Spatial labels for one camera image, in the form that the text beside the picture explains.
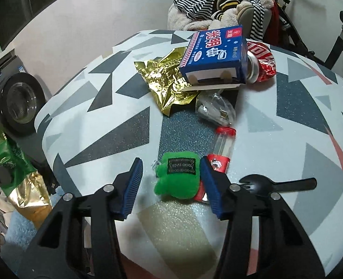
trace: silver bolt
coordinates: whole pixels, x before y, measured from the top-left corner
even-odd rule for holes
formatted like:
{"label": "silver bolt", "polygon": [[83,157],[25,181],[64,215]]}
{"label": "silver bolt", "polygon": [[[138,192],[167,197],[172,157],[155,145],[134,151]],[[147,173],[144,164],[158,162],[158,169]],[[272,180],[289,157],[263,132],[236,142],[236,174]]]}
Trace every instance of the silver bolt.
{"label": "silver bolt", "polygon": [[233,183],[232,185],[229,186],[229,189],[232,192],[239,192],[239,190],[241,190],[241,187],[238,184]]}
{"label": "silver bolt", "polygon": [[111,185],[111,184],[106,184],[104,187],[103,187],[103,191],[104,192],[107,192],[107,193],[110,193],[114,190],[114,186]]}
{"label": "silver bolt", "polygon": [[271,198],[273,200],[279,200],[281,198],[281,196],[279,193],[273,192],[273,193],[271,193]]}
{"label": "silver bolt", "polygon": [[73,195],[71,193],[66,193],[63,195],[64,201],[70,201],[73,198]]}

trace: red fabric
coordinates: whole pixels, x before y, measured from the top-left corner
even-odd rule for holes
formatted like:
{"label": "red fabric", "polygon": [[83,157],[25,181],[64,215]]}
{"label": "red fabric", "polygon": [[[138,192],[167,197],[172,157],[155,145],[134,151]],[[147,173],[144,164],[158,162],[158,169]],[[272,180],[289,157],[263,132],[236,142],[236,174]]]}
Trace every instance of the red fabric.
{"label": "red fabric", "polygon": [[263,42],[277,46],[279,41],[280,30],[280,13],[278,11],[278,5],[274,2],[274,6],[271,9],[272,17],[269,22],[268,28],[264,34]]}

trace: geometric patterned tablecloth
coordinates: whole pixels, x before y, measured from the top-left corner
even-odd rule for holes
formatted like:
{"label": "geometric patterned tablecloth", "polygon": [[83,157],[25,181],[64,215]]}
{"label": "geometric patterned tablecloth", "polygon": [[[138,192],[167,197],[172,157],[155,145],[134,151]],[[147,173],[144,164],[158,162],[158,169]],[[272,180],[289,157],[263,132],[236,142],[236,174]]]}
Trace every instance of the geometric patterned tablecloth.
{"label": "geometric patterned tablecloth", "polygon": [[[213,127],[193,108],[158,110],[134,61],[187,46],[190,31],[142,31],[83,68],[41,109],[35,128],[66,192],[87,195],[144,162],[133,213],[116,223],[122,252],[160,278],[211,278],[226,223],[208,206],[161,202],[153,163],[166,151],[208,153]],[[273,181],[315,177],[313,191],[283,194],[310,236],[326,273],[343,257],[343,78],[311,60],[271,47],[277,75],[241,86],[228,177],[259,173]],[[253,222],[252,254],[258,248]]]}

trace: spoon handle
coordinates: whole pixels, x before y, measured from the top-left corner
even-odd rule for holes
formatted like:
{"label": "spoon handle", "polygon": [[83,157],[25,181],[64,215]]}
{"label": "spoon handle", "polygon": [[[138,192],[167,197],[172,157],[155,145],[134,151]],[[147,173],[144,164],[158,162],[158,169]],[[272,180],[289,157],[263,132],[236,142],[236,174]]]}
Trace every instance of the spoon handle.
{"label": "spoon handle", "polygon": [[274,183],[273,187],[276,192],[299,192],[313,190],[316,186],[317,180],[315,178],[307,178],[292,182]]}

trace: blue box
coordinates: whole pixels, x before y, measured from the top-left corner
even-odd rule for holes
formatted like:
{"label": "blue box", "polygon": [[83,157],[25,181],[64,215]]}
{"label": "blue box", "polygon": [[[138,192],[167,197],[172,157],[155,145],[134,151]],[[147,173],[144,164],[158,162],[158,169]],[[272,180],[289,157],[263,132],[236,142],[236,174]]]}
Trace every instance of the blue box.
{"label": "blue box", "polygon": [[180,63],[180,72],[190,84],[216,85],[211,89],[246,83],[247,71],[248,47],[242,25],[195,32]]}

